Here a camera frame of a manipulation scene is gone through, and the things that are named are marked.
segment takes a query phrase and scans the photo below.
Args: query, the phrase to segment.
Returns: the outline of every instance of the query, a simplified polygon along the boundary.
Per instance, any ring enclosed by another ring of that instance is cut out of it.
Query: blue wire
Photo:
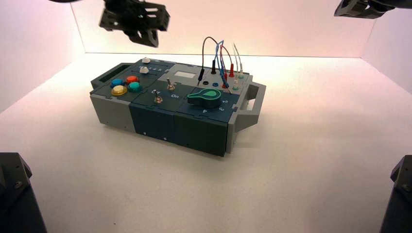
[[[227,88],[229,88],[229,84],[227,83],[226,79],[224,79],[224,66],[223,66],[222,59],[220,60],[220,63],[221,63],[221,65],[222,65],[222,68],[221,68],[221,66],[219,65],[219,57],[218,57],[219,45],[221,44],[221,45],[223,46],[223,43],[224,43],[224,40],[222,40],[221,42],[219,42],[219,43],[216,45],[215,61],[217,61],[218,69],[219,69],[219,73],[220,73],[220,77],[222,78],[223,84],[224,84]]]

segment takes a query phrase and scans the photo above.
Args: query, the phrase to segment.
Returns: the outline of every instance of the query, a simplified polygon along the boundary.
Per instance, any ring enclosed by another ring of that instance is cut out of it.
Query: red button
[[[127,84],[134,83],[134,82],[139,82],[139,81],[140,81],[139,78],[137,76],[134,76],[134,75],[129,76],[129,77],[126,78],[126,83]]]

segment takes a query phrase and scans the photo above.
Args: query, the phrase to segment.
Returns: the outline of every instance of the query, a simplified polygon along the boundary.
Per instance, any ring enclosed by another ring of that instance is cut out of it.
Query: white wall
[[[412,93],[412,10],[395,9],[376,21],[362,58]]]
[[[236,42],[240,53],[360,57],[373,20],[334,17],[340,0],[151,0],[166,5],[169,29],[159,48],[133,44],[98,27],[102,0],[72,3],[86,52],[199,54],[207,35]],[[212,43],[208,44],[211,53]]]
[[[84,53],[69,4],[0,0],[0,33],[0,112]]]

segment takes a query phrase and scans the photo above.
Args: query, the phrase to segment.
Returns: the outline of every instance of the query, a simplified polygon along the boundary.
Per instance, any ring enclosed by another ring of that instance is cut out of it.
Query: gray handle
[[[252,110],[238,110],[238,116],[235,123],[235,131],[239,132],[252,125],[257,124],[260,110],[262,109],[263,98],[265,97],[266,86],[251,82],[248,86],[245,98],[246,100],[255,99]]]

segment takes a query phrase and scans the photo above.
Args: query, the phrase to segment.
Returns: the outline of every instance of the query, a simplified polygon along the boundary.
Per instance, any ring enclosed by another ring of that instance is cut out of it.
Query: white knob
[[[149,73],[149,69],[147,67],[141,67],[140,68],[140,73],[147,74],[147,73]]]
[[[150,62],[150,58],[145,57],[145,58],[142,59],[142,62],[147,64],[147,63]]]

